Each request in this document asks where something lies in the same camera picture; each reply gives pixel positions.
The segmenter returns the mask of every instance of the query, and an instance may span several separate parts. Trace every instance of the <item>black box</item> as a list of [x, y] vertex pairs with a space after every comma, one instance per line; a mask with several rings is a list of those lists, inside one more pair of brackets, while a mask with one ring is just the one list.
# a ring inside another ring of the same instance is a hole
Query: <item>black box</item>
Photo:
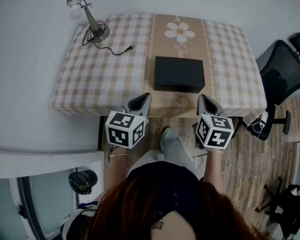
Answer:
[[205, 87], [202, 60], [155, 57], [154, 90], [198, 94]]

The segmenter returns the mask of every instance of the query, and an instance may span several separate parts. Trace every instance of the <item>flower pattern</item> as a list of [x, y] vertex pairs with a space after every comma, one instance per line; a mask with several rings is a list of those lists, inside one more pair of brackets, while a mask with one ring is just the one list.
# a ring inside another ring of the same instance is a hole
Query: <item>flower pattern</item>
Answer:
[[170, 22], [166, 25], [170, 30], [164, 32], [164, 35], [168, 38], [175, 38], [179, 43], [187, 42], [187, 38], [194, 38], [195, 33], [191, 30], [188, 30], [188, 24], [181, 22], [179, 26], [173, 22]]

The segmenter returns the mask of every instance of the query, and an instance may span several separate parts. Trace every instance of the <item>desk lamp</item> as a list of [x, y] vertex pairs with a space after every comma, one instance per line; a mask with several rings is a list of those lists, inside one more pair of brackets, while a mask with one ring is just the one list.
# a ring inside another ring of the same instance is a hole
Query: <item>desk lamp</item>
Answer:
[[84, 5], [81, 4], [82, 0], [66, 0], [66, 5], [71, 8], [70, 18], [73, 20], [79, 19], [81, 16], [81, 9], [84, 9], [92, 33], [92, 37], [88, 41], [93, 41], [94, 43], [100, 43], [109, 36], [110, 29], [103, 21], [98, 21], [102, 23], [103, 26], [101, 24], [98, 24], [98, 22], [94, 19], [94, 17], [92, 16], [88, 8], [89, 6], [92, 7], [91, 3], [87, 3], [86, 0], [83, 1], [85, 3]]

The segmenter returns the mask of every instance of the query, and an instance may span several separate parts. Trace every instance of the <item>gray shoe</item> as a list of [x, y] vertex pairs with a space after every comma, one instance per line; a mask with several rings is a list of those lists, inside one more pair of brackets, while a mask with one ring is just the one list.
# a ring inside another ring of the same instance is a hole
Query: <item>gray shoe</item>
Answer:
[[161, 136], [161, 140], [160, 140], [161, 150], [164, 151], [164, 149], [167, 146], [169, 146], [171, 143], [174, 143], [174, 142], [179, 142], [182, 145], [178, 133], [172, 127], [168, 127], [165, 129], [165, 131], [163, 132], [163, 134]]

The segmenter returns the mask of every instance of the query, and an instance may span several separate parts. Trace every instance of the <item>gray pants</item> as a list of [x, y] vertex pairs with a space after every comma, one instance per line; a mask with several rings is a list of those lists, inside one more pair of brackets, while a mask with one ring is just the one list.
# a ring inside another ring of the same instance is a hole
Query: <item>gray pants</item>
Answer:
[[149, 150], [147, 153], [145, 153], [130, 168], [128, 175], [133, 169], [138, 168], [140, 166], [159, 161], [166, 161], [177, 166], [185, 167], [196, 177], [198, 177], [197, 170], [193, 162], [191, 162], [190, 157], [187, 155], [184, 147], [182, 146], [178, 134], [173, 128], [167, 128], [162, 134], [160, 140], [160, 148], [161, 150]]

